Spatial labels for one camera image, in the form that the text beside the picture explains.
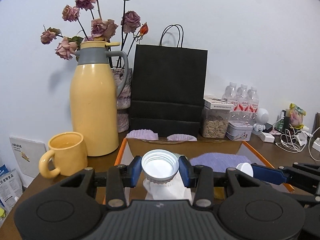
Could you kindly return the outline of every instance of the screw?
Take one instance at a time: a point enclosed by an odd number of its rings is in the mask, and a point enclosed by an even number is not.
[[[121,199],[114,198],[108,201],[110,207],[122,207],[124,202]]]
[[[196,205],[198,207],[208,207],[211,205],[211,201],[209,199],[205,199],[205,198],[202,198],[202,199],[198,199],[196,201]]]

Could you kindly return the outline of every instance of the purple cloth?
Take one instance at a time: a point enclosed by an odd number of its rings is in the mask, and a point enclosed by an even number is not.
[[[252,163],[246,156],[225,154],[225,153],[205,153],[190,159],[192,166],[205,165],[211,167],[213,171],[225,172],[227,168],[235,168],[239,163]]]
[[[126,138],[135,138],[135,139],[142,139],[142,140],[149,140],[149,141],[157,141],[159,140],[158,134],[154,133],[151,130],[132,130],[126,136]]]
[[[188,134],[172,134],[167,137],[168,141],[197,141],[197,138]]]

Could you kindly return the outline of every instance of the yellow mug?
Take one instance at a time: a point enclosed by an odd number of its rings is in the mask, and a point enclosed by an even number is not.
[[[71,176],[88,166],[87,148],[83,135],[78,132],[65,132],[53,136],[49,142],[50,148],[39,161],[40,174],[47,179],[59,174]],[[49,170],[52,158],[55,169]]]

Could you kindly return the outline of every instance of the mug handle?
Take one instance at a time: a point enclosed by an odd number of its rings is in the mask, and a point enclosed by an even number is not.
[[[52,179],[60,174],[60,169],[49,171],[49,160],[54,156],[54,150],[47,151],[39,160],[39,171],[42,177]]]

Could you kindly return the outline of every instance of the yellow thermos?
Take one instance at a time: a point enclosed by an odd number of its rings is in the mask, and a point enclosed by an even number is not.
[[[88,156],[102,156],[119,146],[116,97],[128,75],[128,58],[123,51],[107,51],[119,42],[81,43],[78,66],[70,87],[70,109],[75,132],[83,134]],[[116,88],[108,57],[124,59],[124,78]]]

